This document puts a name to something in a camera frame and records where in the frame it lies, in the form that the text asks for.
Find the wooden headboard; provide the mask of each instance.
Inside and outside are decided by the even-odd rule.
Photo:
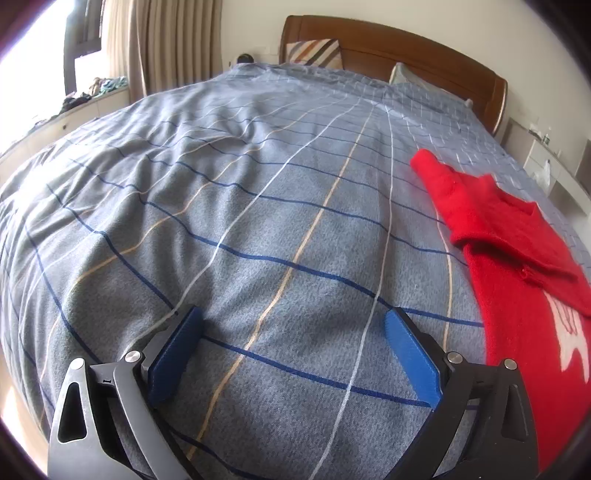
[[[494,135],[505,110],[507,82],[476,60],[428,38],[361,20],[317,15],[290,15],[285,20],[280,63],[286,45],[296,41],[337,38],[343,67],[387,82],[396,62],[404,62],[424,80],[463,99]]]

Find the red sweater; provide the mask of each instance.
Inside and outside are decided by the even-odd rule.
[[[540,468],[591,406],[591,287],[536,203],[439,163],[411,160],[464,253],[485,325],[486,363],[517,361],[534,413]]]

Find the beige curtain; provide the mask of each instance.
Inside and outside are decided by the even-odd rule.
[[[105,0],[109,75],[126,75],[132,101],[222,71],[222,0]]]

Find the metal bolt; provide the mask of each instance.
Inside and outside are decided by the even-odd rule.
[[[457,352],[449,352],[447,354],[447,359],[449,360],[449,362],[451,364],[461,364],[462,361],[464,360],[464,357],[462,357],[459,353]]]
[[[84,365],[84,359],[83,358],[75,358],[74,360],[71,361],[70,368],[72,370],[78,370],[80,367],[82,367],[82,365]]]
[[[139,360],[139,357],[141,356],[142,354],[139,353],[137,350],[132,350],[130,352],[127,352],[127,355],[125,355],[125,361],[132,364],[133,362],[137,362]]]
[[[505,368],[507,370],[517,370],[517,362],[512,358],[505,358],[503,363],[505,364]]]

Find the bedspread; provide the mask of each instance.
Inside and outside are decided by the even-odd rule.
[[[591,275],[474,114],[412,84],[241,65],[33,157],[0,191],[1,341],[45,433],[73,358],[116,361],[193,303],[205,335],[160,412],[204,478],[385,477],[430,411],[385,312],[485,358],[466,263],[409,166],[419,148],[538,202]]]

